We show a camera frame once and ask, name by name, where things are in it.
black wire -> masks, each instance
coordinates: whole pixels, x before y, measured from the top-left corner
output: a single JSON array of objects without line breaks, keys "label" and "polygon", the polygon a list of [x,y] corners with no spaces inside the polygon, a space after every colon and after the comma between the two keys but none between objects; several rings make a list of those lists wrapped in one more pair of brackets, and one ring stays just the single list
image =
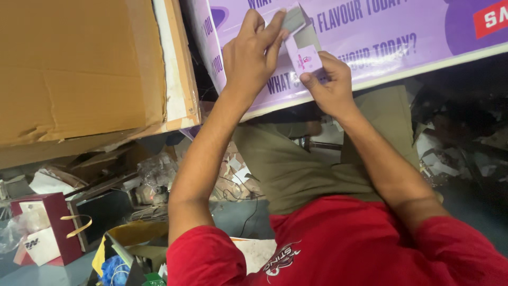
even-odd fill
[{"label": "black wire", "polygon": [[245,225],[247,224],[247,221],[254,216],[254,214],[256,213],[256,211],[258,210],[258,198],[256,197],[256,208],[254,209],[254,212],[245,220],[245,222],[243,223],[243,227],[242,227],[242,232],[240,232],[240,236],[239,238],[242,237],[243,235],[243,231],[245,230]]},{"label": "black wire", "polygon": [[[239,189],[239,190],[242,190],[242,188],[240,187],[240,185],[238,185],[238,183],[233,182],[233,181],[231,181],[230,179],[227,179],[227,178],[224,178],[224,177],[221,177],[221,176],[219,176],[219,178],[222,178],[222,179],[224,179],[224,180],[226,180],[226,181],[230,181],[231,183],[235,184],[235,185],[238,187],[238,189]],[[247,189],[247,191],[249,192],[249,194],[250,194],[250,198],[239,198],[239,197],[235,197],[235,196],[233,195],[233,193],[232,193],[230,190],[228,190],[228,189],[226,189],[226,190],[221,190],[221,191],[222,191],[222,193],[223,193],[223,197],[224,197],[227,201],[229,201],[229,202],[235,202],[235,201],[231,201],[231,200],[229,200],[229,199],[226,197],[226,191],[228,191],[228,192],[231,194],[231,196],[232,196],[233,198],[235,198],[235,199],[236,199],[236,202],[238,202],[238,201],[246,201],[246,200],[253,200],[253,199],[255,199],[255,198],[265,196],[265,195],[263,195],[263,194],[262,194],[262,195],[258,195],[258,194],[256,194],[255,192],[253,192],[253,191],[249,190],[249,188],[247,188],[247,186],[246,186],[243,182],[242,182],[242,185],[243,185],[243,186]]]}]

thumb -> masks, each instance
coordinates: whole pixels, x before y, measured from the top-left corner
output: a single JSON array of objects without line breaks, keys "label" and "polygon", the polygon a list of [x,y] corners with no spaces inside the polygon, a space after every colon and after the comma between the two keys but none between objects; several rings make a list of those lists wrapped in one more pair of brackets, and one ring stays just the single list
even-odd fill
[{"label": "thumb", "polygon": [[310,72],[302,73],[302,75],[300,75],[300,81],[310,91],[311,94],[319,92],[324,88],[317,77]]}]

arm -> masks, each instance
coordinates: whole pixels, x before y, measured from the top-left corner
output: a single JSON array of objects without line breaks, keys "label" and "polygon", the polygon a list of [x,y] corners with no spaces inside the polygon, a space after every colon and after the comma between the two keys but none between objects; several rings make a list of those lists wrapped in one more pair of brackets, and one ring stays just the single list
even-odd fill
[{"label": "arm", "polygon": [[252,105],[277,65],[285,10],[265,28],[261,15],[251,9],[238,37],[223,49],[228,82],[210,116],[190,145],[171,188],[168,202],[169,244],[186,231],[214,225],[208,200],[220,163],[236,125]]},{"label": "arm", "polygon": [[449,216],[420,173],[360,113],[353,101],[349,67],[327,52],[320,52],[320,58],[331,81],[321,85],[308,73],[300,79],[318,106],[351,138],[379,195],[412,233],[427,218]]}]

red logo label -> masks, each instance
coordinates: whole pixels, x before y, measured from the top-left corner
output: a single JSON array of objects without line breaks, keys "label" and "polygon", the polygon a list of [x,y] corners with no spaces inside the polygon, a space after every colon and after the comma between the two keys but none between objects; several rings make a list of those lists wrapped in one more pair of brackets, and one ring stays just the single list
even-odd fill
[{"label": "red logo label", "polygon": [[473,15],[477,39],[508,27],[508,0],[500,1]]}]

gold ribbon handle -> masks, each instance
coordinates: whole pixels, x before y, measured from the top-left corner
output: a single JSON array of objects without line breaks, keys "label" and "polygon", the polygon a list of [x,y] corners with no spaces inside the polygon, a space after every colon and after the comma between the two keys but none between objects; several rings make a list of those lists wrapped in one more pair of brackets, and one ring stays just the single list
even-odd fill
[{"label": "gold ribbon handle", "polygon": [[90,221],[87,224],[85,224],[84,226],[82,226],[82,227],[78,228],[77,230],[69,233],[67,235],[67,238],[73,237],[76,234],[78,234],[78,233],[82,232],[83,230],[85,230],[87,227],[91,226],[92,225],[92,217],[90,217],[89,215],[70,215],[70,216],[63,216],[63,217],[60,218],[61,220],[69,220],[69,219],[75,219],[75,218],[80,217],[80,216],[86,216],[87,218],[90,219]]}]

